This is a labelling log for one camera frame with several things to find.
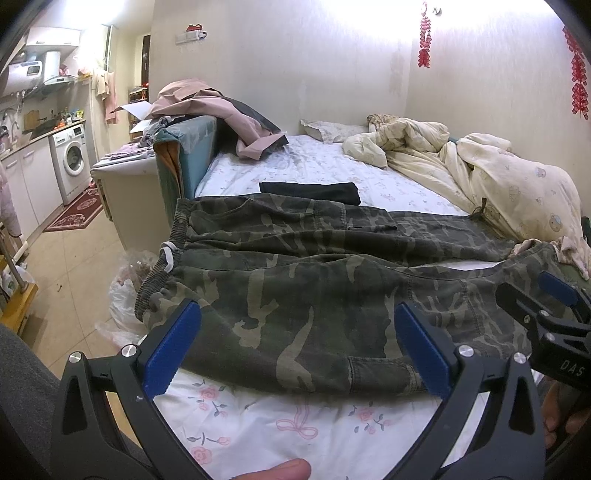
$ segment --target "white kitchen cabinet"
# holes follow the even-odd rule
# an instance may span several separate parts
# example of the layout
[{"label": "white kitchen cabinet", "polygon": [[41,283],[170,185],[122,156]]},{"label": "white kitchen cabinet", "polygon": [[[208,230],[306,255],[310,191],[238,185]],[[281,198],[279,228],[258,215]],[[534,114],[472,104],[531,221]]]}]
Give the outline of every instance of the white kitchen cabinet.
[{"label": "white kitchen cabinet", "polygon": [[25,177],[22,175],[21,153],[14,153],[2,160],[2,166],[6,170],[12,204],[17,213],[18,223],[21,225],[22,238],[27,240],[39,223],[29,200]]},{"label": "white kitchen cabinet", "polygon": [[22,175],[38,224],[42,224],[62,199],[56,172],[53,168],[48,138],[23,148],[20,152]]},{"label": "white kitchen cabinet", "polygon": [[68,46],[80,44],[80,30],[54,27],[32,27],[27,35],[27,46]]}]

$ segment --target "faucet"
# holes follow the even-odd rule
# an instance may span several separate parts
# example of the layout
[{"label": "faucet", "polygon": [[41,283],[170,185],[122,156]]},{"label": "faucet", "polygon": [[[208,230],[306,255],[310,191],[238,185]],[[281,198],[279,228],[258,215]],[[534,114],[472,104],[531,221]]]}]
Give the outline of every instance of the faucet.
[{"label": "faucet", "polygon": [[17,141],[17,139],[15,138],[14,135],[14,127],[16,126],[17,130],[20,130],[21,128],[18,126],[18,122],[16,120],[14,120],[10,126],[10,138],[12,143],[15,143]]}]

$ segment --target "cream duvet cover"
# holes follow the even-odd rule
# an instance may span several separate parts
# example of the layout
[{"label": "cream duvet cover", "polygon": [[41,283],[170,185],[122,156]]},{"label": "cream duvet cover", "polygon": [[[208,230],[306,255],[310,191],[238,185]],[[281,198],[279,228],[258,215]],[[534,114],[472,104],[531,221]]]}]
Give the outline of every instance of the cream duvet cover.
[{"label": "cream duvet cover", "polygon": [[343,150],[370,165],[389,166],[467,212],[486,198],[484,215],[491,225],[524,242],[515,252],[534,240],[551,242],[560,262],[589,279],[591,248],[583,239],[572,179],[559,167],[514,155],[508,140],[470,134],[454,144],[443,124],[398,118],[349,137]]}]

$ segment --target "red hanging decoration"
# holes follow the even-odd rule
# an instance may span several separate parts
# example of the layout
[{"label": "red hanging decoration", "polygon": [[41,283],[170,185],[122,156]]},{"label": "red hanging decoration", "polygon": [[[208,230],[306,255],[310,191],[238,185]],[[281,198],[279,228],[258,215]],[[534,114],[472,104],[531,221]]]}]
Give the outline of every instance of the red hanging decoration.
[{"label": "red hanging decoration", "polygon": [[572,34],[566,27],[562,29],[564,36],[566,37],[566,43],[569,45],[569,50],[573,52],[573,113],[582,114],[585,120],[589,120],[589,95],[585,86],[587,85],[587,68],[585,67],[585,60],[583,50],[579,47],[579,44],[574,39]]},{"label": "red hanging decoration", "polygon": [[423,19],[421,20],[421,49],[418,51],[418,66],[430,68],[429,50],[431,49],[431,20],[427,16],[427,2],[423,2]]}]

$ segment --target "camouflage pants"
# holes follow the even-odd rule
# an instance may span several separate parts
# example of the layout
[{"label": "camouflage pants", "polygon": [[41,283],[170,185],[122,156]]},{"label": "camouflage pants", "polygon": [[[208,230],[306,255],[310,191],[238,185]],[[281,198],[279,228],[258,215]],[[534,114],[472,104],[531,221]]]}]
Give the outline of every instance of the camouflage pants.
[{"label": "camouflage pants", "polygon": [[487,270],[416,267],[460,258],[505,259],[478,216],[386,212],[255,194],[179,200],[174,268],[160,259],[140,289],[137,318],[162,322],[182,299],[202,309],[183,366],[267,391],[407,394],[422,388],[397,342],[394,306],[413,301],[456,343],[480,354],[529,353],[521,326],[495,303],[510,279],[557,314],[535,278],[562,278],[551,246]]}]

